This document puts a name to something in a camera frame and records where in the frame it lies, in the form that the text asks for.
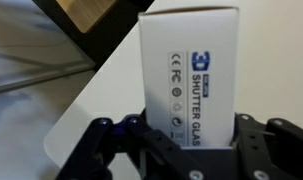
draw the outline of white box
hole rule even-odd
[[[228,146],[238,9],[166,10],[139,20],[148,124],[183,148]]]

